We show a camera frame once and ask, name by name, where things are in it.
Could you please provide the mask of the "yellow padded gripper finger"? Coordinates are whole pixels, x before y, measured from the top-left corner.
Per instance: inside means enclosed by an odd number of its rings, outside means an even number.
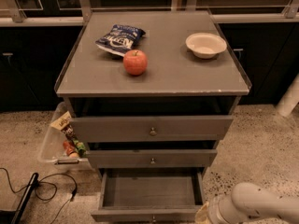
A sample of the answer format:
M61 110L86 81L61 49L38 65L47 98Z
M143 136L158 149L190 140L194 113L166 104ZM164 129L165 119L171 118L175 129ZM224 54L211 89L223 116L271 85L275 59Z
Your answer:
M205 203L195 214L195 224L212 224L208 217L208 203Z

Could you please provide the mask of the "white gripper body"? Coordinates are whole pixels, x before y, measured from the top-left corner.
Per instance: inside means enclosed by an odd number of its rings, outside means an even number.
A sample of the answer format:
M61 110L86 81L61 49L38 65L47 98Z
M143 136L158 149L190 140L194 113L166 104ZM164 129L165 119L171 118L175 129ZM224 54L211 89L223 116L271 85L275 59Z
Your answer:
M237 214L234 194L214 197L208 204L207 216L212 224L236 224Z

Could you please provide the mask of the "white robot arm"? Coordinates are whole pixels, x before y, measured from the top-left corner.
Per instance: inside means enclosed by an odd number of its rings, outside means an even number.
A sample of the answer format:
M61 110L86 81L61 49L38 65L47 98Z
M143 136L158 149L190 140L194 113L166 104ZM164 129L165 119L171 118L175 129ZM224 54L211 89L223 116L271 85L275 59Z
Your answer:
M197 219L216 224L298 224L298 82L278 105L242 105L204 177Z

